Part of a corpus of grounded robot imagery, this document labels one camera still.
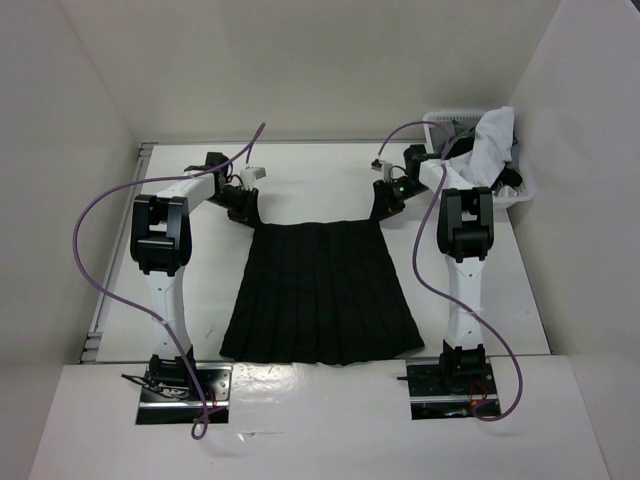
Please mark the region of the black pleated skirt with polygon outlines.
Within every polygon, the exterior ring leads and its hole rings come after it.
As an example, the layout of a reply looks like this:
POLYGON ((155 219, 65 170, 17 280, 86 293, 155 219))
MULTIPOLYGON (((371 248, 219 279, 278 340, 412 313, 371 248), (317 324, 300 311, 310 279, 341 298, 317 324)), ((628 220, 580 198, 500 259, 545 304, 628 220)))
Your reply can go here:
POLYGON ((253 237, 222 357, 345 366, 424 347, 380 226, 403 197, 377 181, 368 218, 291 225, 263 222, 257 200, 227 207, 253 237))

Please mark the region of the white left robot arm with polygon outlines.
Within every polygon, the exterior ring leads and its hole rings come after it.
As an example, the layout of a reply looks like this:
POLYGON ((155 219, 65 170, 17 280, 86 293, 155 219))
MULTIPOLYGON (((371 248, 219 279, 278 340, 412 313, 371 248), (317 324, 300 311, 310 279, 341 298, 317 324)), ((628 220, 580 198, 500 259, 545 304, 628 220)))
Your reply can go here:
POLYGON ((144 384, 165 389, 180 400, 193 396, 199 375, 185 319, 184 274, 193 249, 190 214, 204 202, 224 208, 228 217, 255 226, 259 220, 256 182, 263 167, 246 164, 232 171, 230 160, 210 152, 202 166, 156 194, 140 194, 133 204, 130 253, 144 276, 156 322, 156 341, 144 384))

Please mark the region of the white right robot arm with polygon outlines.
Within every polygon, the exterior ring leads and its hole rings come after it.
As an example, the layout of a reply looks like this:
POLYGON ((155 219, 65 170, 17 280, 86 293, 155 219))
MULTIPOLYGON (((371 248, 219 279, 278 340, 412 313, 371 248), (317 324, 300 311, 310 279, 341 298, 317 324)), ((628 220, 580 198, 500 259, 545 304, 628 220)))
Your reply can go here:
MULTIPOLYGON (((433 159, 422 145, 405 150, 403 166, 375 159, 371 166, 381 179, 374 183, 372 216, 382 220, 397 215, 406 200, 426 191, 419 173, 433 159)), ((444 392, 462 394, 487 374, 479 317, 482 274, 494 244, 493 196, 488 187, 447 187, 453 172, 442 165, 436 172, 441 175, 434 188, 439 202, 436 241, 446 261, 449 289, 430 291, 449 301, 449 320, 434 380, 444 392)))

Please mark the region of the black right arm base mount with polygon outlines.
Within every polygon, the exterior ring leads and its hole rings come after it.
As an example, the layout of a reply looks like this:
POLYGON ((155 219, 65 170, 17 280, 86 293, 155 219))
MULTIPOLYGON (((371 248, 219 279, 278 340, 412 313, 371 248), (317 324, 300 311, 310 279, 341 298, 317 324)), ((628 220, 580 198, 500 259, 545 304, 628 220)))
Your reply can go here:
POLYGON ((489 361, 480 373, 447 380, 437 360, 416 359, 396 379, 408 389, 413 420, 471 418, 474 408, 482 417, 502 413, 489 361))

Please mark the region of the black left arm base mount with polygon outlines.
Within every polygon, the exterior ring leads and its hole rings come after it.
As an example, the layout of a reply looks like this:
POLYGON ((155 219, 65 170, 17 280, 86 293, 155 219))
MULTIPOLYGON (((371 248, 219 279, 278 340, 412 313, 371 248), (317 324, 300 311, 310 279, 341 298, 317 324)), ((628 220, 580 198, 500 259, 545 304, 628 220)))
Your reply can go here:
MULTIPOLYGON (((227 424, 229 421, 232 372, 233 367, 229 363, 196 364, 196 375, 203 388, 212 424, 227 424)), ((140 389, 137 425, 192 424, 204 413, 194 387, 153 383, 148 371, 143 376, 122 374, 121 377, 140 389)))

